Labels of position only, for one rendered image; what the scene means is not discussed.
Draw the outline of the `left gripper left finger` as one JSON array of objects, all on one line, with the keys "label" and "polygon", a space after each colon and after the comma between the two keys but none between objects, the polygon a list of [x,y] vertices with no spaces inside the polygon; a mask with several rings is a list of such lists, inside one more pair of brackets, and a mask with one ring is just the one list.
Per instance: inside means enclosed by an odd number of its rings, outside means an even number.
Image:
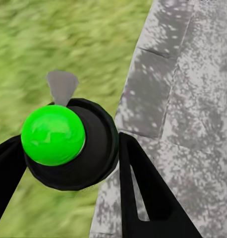
[{"label": "left gripper left finger", "polygon": [[0,219],[26,171],[21,135],[0,145]]}]

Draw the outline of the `insectifuge atomizer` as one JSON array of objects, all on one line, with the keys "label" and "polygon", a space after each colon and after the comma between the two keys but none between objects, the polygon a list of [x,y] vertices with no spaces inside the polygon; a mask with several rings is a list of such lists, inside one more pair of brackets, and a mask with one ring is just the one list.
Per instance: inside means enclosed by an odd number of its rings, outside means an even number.
[{"label": "insectifuge atomizer", "polygon": [[72,98],[80,80],[50,71],[53,104],[38,108],[21,130],[25,163],[46,187],[79,191],[100,183],[119,168],[119,133],[99,104]]}]

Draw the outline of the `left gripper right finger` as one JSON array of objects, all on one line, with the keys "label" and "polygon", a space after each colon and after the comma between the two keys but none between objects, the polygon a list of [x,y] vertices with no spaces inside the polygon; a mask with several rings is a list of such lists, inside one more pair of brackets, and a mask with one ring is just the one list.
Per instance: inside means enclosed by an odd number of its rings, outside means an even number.
[{"label": "left gripper right finger", "polygon": [[[138,218],[132,166],[150,221]],[[202,238],[138,141],[119,132],[122,238]]]}]

